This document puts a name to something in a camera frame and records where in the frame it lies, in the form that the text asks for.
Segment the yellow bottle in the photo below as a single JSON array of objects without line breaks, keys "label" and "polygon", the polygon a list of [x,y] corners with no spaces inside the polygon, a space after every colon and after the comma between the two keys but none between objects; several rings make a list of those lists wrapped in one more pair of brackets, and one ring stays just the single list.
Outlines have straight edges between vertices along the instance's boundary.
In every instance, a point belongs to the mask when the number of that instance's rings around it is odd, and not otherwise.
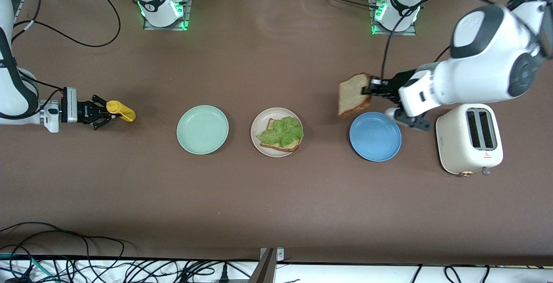
[{"label": "yellow bottle", "polygon": [[105,104],[105,108],[110,114],[122,115],[121,119],[127,122],[132,122],[137,118],[136,112],[134,112],[134,110],[123,105],[118,100],[110,100],[109,102],[107,102],[107,104]]}]

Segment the white toaster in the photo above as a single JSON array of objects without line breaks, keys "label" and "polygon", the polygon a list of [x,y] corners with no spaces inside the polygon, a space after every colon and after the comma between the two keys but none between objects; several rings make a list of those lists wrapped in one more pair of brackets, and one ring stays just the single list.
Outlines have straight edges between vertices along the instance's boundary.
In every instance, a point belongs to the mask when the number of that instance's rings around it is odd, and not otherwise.
[{"label": "white toaster", "polygon": [[470,175],[503,161],[496,115],[484,104],[462,104],[436,121],[440,161],[452,174]]}]

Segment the lettuce leaf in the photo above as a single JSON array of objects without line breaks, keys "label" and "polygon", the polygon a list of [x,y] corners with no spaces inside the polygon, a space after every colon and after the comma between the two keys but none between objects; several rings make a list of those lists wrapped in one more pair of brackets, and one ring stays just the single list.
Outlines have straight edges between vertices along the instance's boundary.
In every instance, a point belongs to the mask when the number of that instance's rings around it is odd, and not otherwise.
[{"label": "lettuce leaf", "polygon": [[300,140],[304,137],[304,130],[300,121],[293,117],[286,117],[280,120],[275,120],[272,129],[267,129],[257,136],[262,143],[267,145],[275,145],[286,147],[295,140]]}]

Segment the white floor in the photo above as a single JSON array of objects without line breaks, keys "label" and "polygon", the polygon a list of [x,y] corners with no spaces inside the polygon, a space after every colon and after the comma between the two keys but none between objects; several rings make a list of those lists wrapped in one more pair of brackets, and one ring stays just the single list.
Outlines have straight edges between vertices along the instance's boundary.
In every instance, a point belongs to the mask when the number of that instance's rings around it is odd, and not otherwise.
[{"label": "white floor", "polygon": [[[125,265],[124,263],[132,263],[133,261],[119,261],[114,268],[108,270],[102,275],[102,278],[106,283],[123,283],[126,271],[132,270],[133,266]],[[109,267],[113,264],[112,261],[91,261],[93,265],[100,265]],[[160,265],[166,263],[166,261],[158,261],[155,264],[150,265],[148,269],[153,271]],[[182,269],[185,261],[176,262],[178,270]],[[236,267],[239,267],[246,273],[252,273],[257,263],[254,262],[231,262]],[[65,271],[65,261],[57,261],[60,271]],[[50,273],[56,273],[51,260],[41,261],[40,265],[44,267],[46,271]],[[27,267],[29,267],[29,261],[18,260],[12,263],[13,270],[23,273]],[[79,261],[79,268],[88,267],[89,262],[87,260]],[[9,263],[6,260],[0,260],[0,282],[5,281],[8,278],[13,277],[8,271],[1,268],[8,269]],[[222,264],[213,267],[214,273],[206,276],[195,276],[195,283],[214,283],[221,277]],[[481,283],[486,269],[484,267],[455,267],[458,275],[463,283]],[[163,267],[156,274],[161,273],[174,273],[176,271],[176,265],[170,264],[167,267]],[[410,283],[413,279],[413,275],[417,270],[417,266],[350,266],[350,265],[278,265],[276,270],[275,283],[290,283],[299,279],[299,283]],[[89,278],[89,283],[96,278],[95,274],[90,268],[85,269],[83,274]],[[132,279],[133,282],[141,281],[148,274],[144,271],[140,271],[136,267],[132,272],[132,275],[136,276]],[[43,271],[37,267],[31,272],[31,279],[33,282],[38,281],[41,278],[48,277]],[[454,275],[451,273],[451,277],[456,281]],[[172,283],[176,278],[175,275],[167,277],[160,277],[159,283]],[[229,278],[231,280],[247,279],[247,277],[235,269],[229,267]],[[75,283],[85,283],[84,278],[75,277]],[[150,278],[145,281],[146,283],[156,283],[154,278]],[[439,266],[427,266],[423,267],[417,277],[416,283],[448,283],[444,275],[444,267]],[[523,268],[505,268],[505,267],[492,267],[489,272],[489,276],[486,279],[486,283],[548,283],[553,282],[553,270],[549,269],[523,269]]]}]

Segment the brown table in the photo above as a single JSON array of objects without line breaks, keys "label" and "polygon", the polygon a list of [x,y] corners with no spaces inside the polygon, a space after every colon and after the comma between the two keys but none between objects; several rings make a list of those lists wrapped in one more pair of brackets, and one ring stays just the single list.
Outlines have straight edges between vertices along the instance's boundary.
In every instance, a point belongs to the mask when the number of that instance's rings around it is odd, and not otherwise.
[{"label": "brown table", "polygon": [[[32,15],[35,1],[19,19]],[[371,35],[363,7],[195,0],[188,31],[152,32],[142,30],[131,0],[112,1],[122,21],[113,44],[86,48],[35,25],[14,43],[14,55],[40,80],[77,87],[80,100],[120,100],[138,119],[99,131],[63,125],[58,134],[1,126],[2,226],[41,220],[115,236],[134,242],[126,255],[140,257],[256,258],[259,247],[283,246],[294,261],[553,261],[551,63],[528,94],[492,105],[503,163],[488,177],[458,178],[440,167],[433,133],[401,128],[401,151],[384,163],[350,147],[353,118],[336,116],[337,84],[357,72],[378,74],[386,38]],[[105,0],[42,4],[41,21],[81,41],[103,43],[116,31]],[[393,40],[387,76],[433,61],[456,21],[478,5],[427,3],[417,36]],[[175,130],[186,110],[202,104],[223,110],[230,133],[215,153],[195,156]],[[255,116],[275,106],[294,111],[305,128],[300,149],[284,159],[260,154],[249,135]],[[370,109],[389,106],[376,99]],[[38,242],[37,253],[83,254],[82,243],[66,236]],[[92,253],[117,251],[101,246]]]}]

